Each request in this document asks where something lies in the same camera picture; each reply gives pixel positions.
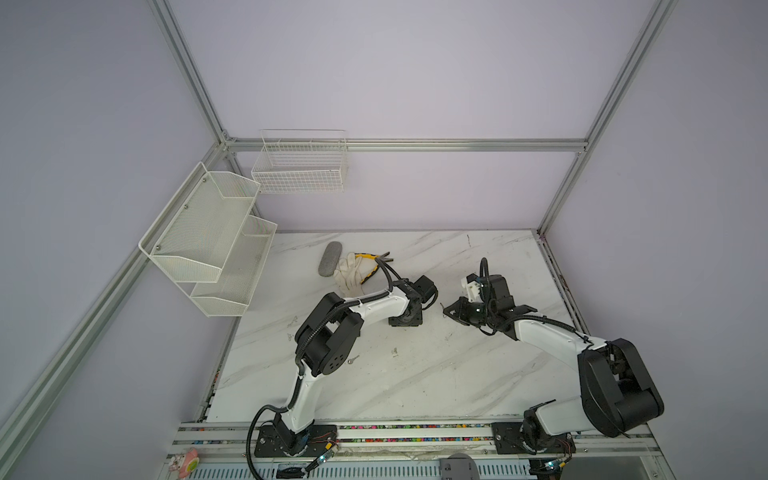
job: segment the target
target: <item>wire mesh shelf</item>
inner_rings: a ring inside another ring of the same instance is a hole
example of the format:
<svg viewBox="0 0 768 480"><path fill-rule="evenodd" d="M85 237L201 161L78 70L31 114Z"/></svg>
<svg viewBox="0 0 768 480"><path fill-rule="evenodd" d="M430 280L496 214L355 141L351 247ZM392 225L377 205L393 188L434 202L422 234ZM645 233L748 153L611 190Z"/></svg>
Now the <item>wire mesh shelf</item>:
<svg viewBox="0 0 768 480"><path fill-rule="evenodd" d="M207 316L242 316L256 291L277 225L249 215L216 283L197 283L190 298Z"/></svg>
<svg viewBox="0 0 768 480"><path fill-rule="evenodd" d="M198 164L191 193L168 225L161 214L139 248L206 316L241 316L248 309L277 225L250 214L259 184Z"/></svg>
<svg viewBox="0 0 768 480"><path fill-rule="evenodd" d="M262 130L251 174L263 194L344 191L349 168L342 130Z"/></svg>

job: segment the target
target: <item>pliers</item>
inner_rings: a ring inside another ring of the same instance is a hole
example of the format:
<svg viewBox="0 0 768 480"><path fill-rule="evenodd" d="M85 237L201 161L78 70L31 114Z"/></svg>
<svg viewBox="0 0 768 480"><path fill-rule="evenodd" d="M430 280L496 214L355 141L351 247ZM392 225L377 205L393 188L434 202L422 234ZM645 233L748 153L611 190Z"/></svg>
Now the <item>pliers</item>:
<svg viewBox="0 0 768 480"><path fill-rule="evenodd" d="M384 254L382 254L382 255L373 255L373 254L371 254L371 253L355 253L355 258L357 258L357 257L362 257L362 258L369 258L369 259L371 259L371 260L376 260L377 258L380 258L382 261L385 261L385 262L391 262L391 261L392 261L392 259L391 259L391 258L388 258L388 257L387 257L387 255L389 255L389 252L387 252L387 253L384 253ZM374 273L376 273L376 272L378 272L378 271L379 271L379 264L377 263L377 264L376 264L376 266L375 266L375 267L373 267L373 270L371 270L371 273L369 273L368 275L366 275L366 278L364 278L364 279L362 279L362 280L360 281L360 285L363 285L365 282L367 282L367 281L368 281L368 279L369 279L370 277L372 277L372 276L373 276L373 274L374 274Z"/></svg>

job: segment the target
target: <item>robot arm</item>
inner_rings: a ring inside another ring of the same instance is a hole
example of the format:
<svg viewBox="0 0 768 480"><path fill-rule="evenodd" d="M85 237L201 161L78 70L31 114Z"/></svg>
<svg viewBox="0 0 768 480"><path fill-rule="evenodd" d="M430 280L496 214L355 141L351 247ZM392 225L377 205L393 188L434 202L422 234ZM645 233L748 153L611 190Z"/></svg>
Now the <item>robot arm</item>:
<svg viewBox="0 0 768 480"><path fill-rule="evenodd" d="M486 335L501 332L530 343L579 375L580 396L546 402L525 412L523 436L531 450L539 450L566 432L597 429L615 437L664 412L659 392L632 343L625 339L608 342L583 335L566 323L529 315L536 309L516 306L506 280L488 273L485 258L480 275L471 274L462 280L462 286L467 297L445 308L446 316Z"/></svg>
<svg viewBox="0 0 768 480"><path fill-rule="evenodd" d="M301 452L306 445L306 430L314 422L323 379L343 365L362 328L384 319L391 326L421 325L422 304L430 299L434 303L436 295L435 284L421 276L415 282L390 281L389 289L373 295L342 299L328 293L320 300L295 335L296 400L274 420L289 455Z"/></svg>

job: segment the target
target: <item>white marble surface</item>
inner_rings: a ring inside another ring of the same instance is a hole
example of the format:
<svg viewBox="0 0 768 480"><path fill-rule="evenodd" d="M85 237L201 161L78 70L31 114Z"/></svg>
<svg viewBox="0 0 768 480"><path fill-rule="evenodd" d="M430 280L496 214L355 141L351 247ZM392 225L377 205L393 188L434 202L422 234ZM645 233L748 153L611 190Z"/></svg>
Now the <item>white marble surface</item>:
<svg viewBox="0 0 768 480"><path fill-rule="evenodd" d="M571 323L528 230L278 233L250 309L243 316L209 411L209 422L250 421L265 403L282 405L293 388L293 334L320 298L336 291L317 274L331 240L343 252L391 251L392 265L439 288L424 324L367 326L347 363L325 380L318 419L443 419L521 415L551 399L578 395L578 376L541 350L497 334L485 336L442 315L462 295L459 281L488 258L517 304ZM377 273L364 290L386 285Z"/></svg>

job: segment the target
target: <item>gray plastic part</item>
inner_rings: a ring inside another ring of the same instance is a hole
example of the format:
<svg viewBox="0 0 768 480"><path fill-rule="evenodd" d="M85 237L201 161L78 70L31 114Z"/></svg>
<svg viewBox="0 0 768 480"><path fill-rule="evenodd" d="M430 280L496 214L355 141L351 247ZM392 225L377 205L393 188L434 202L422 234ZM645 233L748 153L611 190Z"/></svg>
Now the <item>gray plastic part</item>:
<svg viewBox="0 0 768 480"><path fill-rule="evenodd" d="M320 276L331 276L336 266L339 265L339 258L341 257L341 243L330 242L326 247L326 251L323 253L323 258L320 259L320 265L317 267L317 273Z"/></svg>
<svg viewBox="0 0 768 480"><path fill-rule="evenodd" d="M441 480L480 480L480 471L472 457L455 453L440 459Z"/></svg>

